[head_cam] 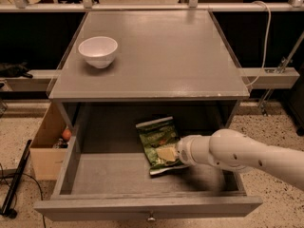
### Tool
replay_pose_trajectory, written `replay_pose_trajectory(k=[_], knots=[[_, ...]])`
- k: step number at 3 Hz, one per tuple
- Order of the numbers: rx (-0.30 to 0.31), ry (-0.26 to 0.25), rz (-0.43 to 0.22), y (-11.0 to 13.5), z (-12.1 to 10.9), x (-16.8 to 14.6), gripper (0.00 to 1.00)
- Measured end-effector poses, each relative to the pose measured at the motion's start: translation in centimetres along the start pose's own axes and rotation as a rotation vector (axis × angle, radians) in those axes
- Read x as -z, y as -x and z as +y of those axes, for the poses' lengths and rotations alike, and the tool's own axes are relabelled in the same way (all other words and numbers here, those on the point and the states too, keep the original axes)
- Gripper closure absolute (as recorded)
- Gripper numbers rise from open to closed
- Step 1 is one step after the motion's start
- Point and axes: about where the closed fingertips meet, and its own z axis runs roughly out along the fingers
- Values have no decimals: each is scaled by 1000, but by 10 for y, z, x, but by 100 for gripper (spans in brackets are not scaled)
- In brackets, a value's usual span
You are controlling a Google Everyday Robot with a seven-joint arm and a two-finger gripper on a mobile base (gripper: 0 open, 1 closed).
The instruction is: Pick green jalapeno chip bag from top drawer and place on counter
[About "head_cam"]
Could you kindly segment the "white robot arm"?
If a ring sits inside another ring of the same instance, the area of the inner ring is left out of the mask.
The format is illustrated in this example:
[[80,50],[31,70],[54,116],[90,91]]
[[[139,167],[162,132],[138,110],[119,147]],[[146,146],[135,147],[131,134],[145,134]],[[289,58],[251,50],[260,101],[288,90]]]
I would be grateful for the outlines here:
[[255,168],[304,190],[303,151],[267,145],[232,129],[211,136],[188,135],[174,150],[181,161],[178,169],[200,164],[232,172]]

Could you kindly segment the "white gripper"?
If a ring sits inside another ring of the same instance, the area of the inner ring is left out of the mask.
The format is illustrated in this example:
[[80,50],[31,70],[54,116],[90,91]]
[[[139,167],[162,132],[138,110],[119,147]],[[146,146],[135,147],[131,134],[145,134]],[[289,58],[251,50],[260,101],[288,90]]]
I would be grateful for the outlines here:
[[[210,164],[212,156],[209,152],[210,136],[189,135],[177,143],[177,153],[182,163],[186,165]],[[158,156],[168,162],[177,159],[174,145],[156,149]]]

